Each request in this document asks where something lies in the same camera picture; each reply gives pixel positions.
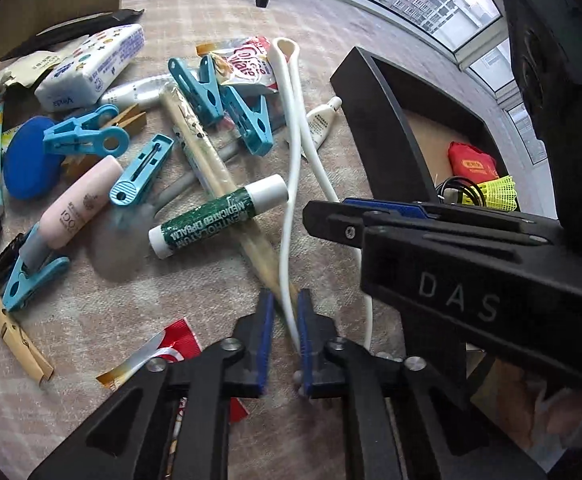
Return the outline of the yellow shuttlecock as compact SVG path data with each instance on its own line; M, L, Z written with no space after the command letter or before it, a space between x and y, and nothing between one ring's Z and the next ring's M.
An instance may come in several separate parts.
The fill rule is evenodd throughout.
M471 182L462 190L462 204L510 212L518 209L518 193L510 176Z

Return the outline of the red fabric pouch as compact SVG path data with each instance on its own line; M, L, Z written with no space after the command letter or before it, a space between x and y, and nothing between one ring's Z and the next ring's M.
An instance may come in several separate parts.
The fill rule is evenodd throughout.
M451 142L447 151L452 174L479 184L499 179L496 160L475 146Z

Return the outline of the small white cream tube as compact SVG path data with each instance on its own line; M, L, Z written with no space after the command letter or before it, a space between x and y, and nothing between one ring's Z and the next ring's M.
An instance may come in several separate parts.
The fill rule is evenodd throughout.
M327 103L316 106L306 114L308 128L317 150L329 136L341 106L342 100L338 96L333 96Z

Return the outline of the red white sachet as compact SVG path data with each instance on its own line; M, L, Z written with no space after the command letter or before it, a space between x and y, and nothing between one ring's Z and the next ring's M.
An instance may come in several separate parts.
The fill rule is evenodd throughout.
M146 365L154 358L162 359L168 363L175 363L193 359L201 354L201 346L197 336L191 330L186 318L180 318L171 325L165 327L162 332L157 333L146 341L138 350L131 354L124 362L114 367L108 372L96 377L98 382L105 388L116 391L124 382L127 382L140 367ZM181 423L185 413L187 400L181 398L176 412L173 427L172 442L169 446L169 455L164 479L172 479L172 469L177 448L177 438L180 433ZM249 415L239 399L231 399L229 405L229 422L241 422Z

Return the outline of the black tray box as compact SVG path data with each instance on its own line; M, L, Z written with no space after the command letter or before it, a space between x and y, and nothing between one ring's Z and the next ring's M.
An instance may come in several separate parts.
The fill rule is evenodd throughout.
M484 120L431 82L361 47L330 78L373 197L434 202L435 183L451 175L448 145L468 143L508 170Z

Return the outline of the blue clothespin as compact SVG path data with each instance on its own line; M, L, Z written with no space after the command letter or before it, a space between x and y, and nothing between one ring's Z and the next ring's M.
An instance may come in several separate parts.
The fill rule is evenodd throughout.
M93 112L70 117L44 130L43 148L55 155L108 155L119 157L130 145L130 136L118 126L106 123L119 115L112 104L101 105Z
M8 312L23 309L29 299L45 284L66 272L70 259L48 247L36 222L19 249L18 258L8 278L3 305Z
M201 125L204 128L216 126L224 118L224 107L211 55L201 58L197 76L181 58L170 58L167 68Z
M219 94L245 147L252 155L265 156L274 144L265 96L246 101L232 86L221 87Z

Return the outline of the wrapped wooden chopsticks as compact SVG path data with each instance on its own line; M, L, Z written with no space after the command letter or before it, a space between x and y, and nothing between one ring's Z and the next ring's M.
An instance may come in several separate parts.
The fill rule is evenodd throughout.
M216 198L236 191L238 185L225 162L219 157L191 105L174 82L163 88L160 100L179 134L188 162L206 192ZM259 280L274 292L278 300L282 300L279 254L267 240L257 221L252 219L242 222L229 231L240 244Z

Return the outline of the green white lip balm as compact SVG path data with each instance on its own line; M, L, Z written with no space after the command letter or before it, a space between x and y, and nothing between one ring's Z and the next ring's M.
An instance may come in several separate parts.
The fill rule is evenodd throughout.
M285 204L288 198L285 180L273 174L155 226L148 232L150 247L157 258L169 258L180 249Z

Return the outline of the red coffee sachet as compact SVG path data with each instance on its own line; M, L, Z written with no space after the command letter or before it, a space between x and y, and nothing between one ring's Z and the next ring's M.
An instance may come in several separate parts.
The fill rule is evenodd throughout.
M278 91L269 48L265 36L249 36L203 42L195 46L195 53L200 58L210 55L221 87L233 87L241 96L267 96Z

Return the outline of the blue flat clip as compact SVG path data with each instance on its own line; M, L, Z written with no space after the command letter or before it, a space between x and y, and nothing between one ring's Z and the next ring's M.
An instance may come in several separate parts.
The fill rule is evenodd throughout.
M171 153L173 144L170 136L155 134L113 184L109 193L110 202L118 207L141 204Z

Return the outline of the pink small tube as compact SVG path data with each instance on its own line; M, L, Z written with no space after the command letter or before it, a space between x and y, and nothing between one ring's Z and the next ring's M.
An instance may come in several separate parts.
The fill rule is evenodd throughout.
M118 160L108 155L67 188L42 214L37 233L50 249L66 246L103 206L122 176Z

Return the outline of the blue round compact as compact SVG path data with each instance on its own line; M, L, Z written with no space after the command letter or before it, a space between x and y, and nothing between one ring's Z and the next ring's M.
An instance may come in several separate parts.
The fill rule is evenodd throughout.
M46 153L44 148L44 131L54 125L52 119L36 116L12 137L3 161L3 180L16 200L40 198L60 180L64 156Z

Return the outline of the white blue tissue pack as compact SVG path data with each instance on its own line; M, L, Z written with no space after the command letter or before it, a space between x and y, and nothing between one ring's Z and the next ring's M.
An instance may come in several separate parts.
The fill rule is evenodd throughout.
M95 104L145 45L140 24L110 27L89 36L34 91L45 112Z

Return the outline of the black flat case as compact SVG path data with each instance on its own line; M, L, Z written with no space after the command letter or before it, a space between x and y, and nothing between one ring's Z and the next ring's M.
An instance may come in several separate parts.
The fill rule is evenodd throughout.
M78 37L98 34L98 32L111 27L136 23L144 13L144 9L120 9L114 12L84 16L84 18L52 26L44 32L38 32L31 36L20 46L11 49L2 57L2 61L6 61L8 58L20 58L20 56L45 50L54 44L61 44L61 42L78 39Z

